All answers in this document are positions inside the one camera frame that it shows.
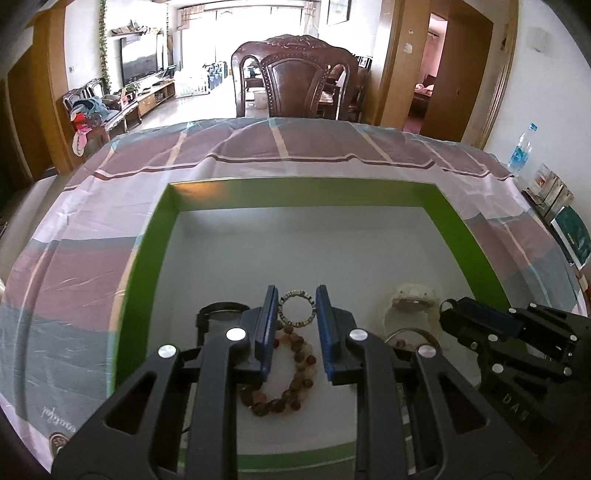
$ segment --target curtain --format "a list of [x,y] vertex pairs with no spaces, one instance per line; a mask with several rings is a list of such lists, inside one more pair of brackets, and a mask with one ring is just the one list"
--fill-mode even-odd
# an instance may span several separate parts
[[202,14],[204,9],[205,9],[204,5],[195,5],[193,7],[179,8],[178,9],[179,29],[188,28],[191,18],[193,18],[194,15]]
[[319,2],[306,2],[304,7],[304,35],[318,38],[318,25],[315,22]]

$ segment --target door frame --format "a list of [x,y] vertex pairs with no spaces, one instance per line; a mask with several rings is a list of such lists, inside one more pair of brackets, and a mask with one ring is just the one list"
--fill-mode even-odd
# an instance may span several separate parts
[[[364,121],[370,125],[379,126],[382,121],[384,114],[384,107],[386,99],[388,97],[388,91],[390,87],[390,81],[392,79],[392,70],[396,61],[398,43],[400,42],[400,31],[402,26],[402,18],[404,16],[406,0],[394,0],[394,14],[392,16],[392,24],[389,35],[389,45],[387,52],[384,56],[383,62],[378,61],[377,64],[383,64],[383,71],[374,71],[372,68],[372,75],[379,75],[381,81],[379,83],[379,89],[373,95],[375,97],[375,104],[372,105],[371,111],[364,115]],[[495,92],[492,96],[491,104],[488,109],[488,113],[483,125],[483,128],[474,142],[473,146],[483,150],[488,142],[491,135],[492,128],[495,124],[496,118],[501,109],[502,101],[505,97],[507,84],[509,82],[509,75],[511,74],[511,68],[513,66],[513,58],[515,54],[515,47],[517,44],[517,31],[519,24],[519,0],[509,0],[509,27],[507,31],[507,41],[505,48],[507,49],[508,55],[503,68],[499,74]],[[371,104],[371,100],[368,98],[368,106]]]

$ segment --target picture frame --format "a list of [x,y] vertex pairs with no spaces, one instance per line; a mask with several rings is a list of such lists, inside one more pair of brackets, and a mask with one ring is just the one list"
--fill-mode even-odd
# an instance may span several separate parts
[[336,25],[349,20],[351,0],[329,0],[327,25]]

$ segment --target television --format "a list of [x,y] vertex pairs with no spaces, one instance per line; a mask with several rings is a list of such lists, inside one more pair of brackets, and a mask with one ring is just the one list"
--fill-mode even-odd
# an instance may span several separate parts
[[158,35],[133,35],[121,39],[121,78],[123,85],[137,82],[163,68]]

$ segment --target metal bolt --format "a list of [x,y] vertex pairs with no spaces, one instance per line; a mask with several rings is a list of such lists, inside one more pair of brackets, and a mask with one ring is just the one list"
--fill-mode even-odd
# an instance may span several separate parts
[[158,354],[162,358],[170,358],[177,352],[177,348],[174,345],[163,345],[158,349]]
[[437,350],[431,345],[421,345],[418,348],[418,354],[425,358],[433,358],[437,354]]
[[226,332],[226,338],[232,342],[242,340],[246,336],[246,330],[240,327],[230,328]]
[[368,333],[361,328],[356,328],[355,330],[351,330],[349,332],[349,336],[352,340],[363,342],[368,337]]

